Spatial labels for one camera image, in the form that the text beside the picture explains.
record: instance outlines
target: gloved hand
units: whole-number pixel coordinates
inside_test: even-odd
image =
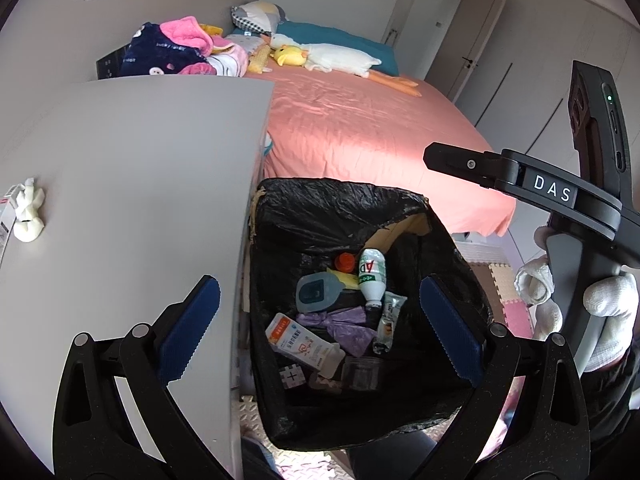
[[[538,228],[534,240],[546,250],[551,234],[548,227]],[[544,341],[562,328],[562,313],[551,299],[554,283],[546,255],[525,264],[517,272],[514,285],[523,301],[536,306],[534,339]],[[593,372],[617,362],[631,345],[638,312],[636,279],[621,273],[594,283],[584,291],[583,301],[592,316],[609,318],[585,368],[585,372]]]

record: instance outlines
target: gray tabletop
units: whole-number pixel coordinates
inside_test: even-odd
[[[0,192],[29,176],[47,193],[40,238],[9,240],[0,264],[0,400],[50,468],[62,368],[79,332],[124,336],[183,300],[204,274],[220,309],[170,390],[239,475],[235,387],[241,255],[272,85],[144,76],[68,86],[0,137]],[[118,383],[145,450],[156,454]]]

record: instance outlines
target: orange bottle cap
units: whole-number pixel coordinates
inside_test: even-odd
[[[353,272],[356,268],[356,257],[351,253],[342,253],[335,259],[335,268],[340,272]]]

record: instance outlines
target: black garbage bag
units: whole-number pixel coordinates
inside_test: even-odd
[[[279,312],[295,319],[302,276],[326,270],[338,254],[357,254],[372,240],[386,252],[387,290],[408,298],[392,349],[384,356],[382,387],[339,395],[306,385],[284,389],[278,370],[292,361],[271,349],[265,335],[269,323]],[[420,282],[436,274],[487,322],[492,314],[476,277],[424,197],[331,179],[268,179],[254,199],[250,254],[257,402],[266,434],[277,447],[358,446],[398,431],[430,428],[464,403],[470,383],[456,375],[420,308]],[[359,291],[347,291],[332,310],[363,304]],[[322,337],[333,341],[326,333]]]

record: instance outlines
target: pink bedsheet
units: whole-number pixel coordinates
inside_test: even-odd
[[[268,131],[273,150],[265,177],[335,178],[420,193],[450,233],[503,235],[515,200],[427,170],[432,142],[484,152],[489,144],[435,88],[420,82],[421,98],[340,72],[279,67],[247,76],[274,81]]]

